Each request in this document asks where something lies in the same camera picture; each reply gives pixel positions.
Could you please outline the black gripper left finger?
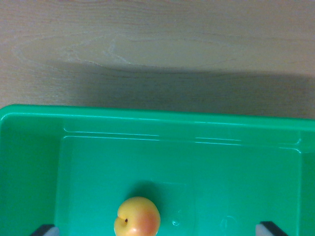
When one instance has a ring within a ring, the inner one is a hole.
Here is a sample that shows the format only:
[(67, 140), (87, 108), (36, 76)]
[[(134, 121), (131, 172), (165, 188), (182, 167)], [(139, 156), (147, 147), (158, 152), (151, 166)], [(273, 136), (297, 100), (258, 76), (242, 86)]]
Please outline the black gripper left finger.
[(30, 236), (59, 236), (60, 230), (53, 224), (44, 224), (37, 228)]

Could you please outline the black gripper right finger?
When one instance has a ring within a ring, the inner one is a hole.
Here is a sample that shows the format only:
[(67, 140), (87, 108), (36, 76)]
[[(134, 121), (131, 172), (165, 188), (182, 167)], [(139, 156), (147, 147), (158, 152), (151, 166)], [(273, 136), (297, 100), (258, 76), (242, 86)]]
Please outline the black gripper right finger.
[(279, 226), (272, 221), (261, 221), (255, 227), (256, 236), (288, 236)]

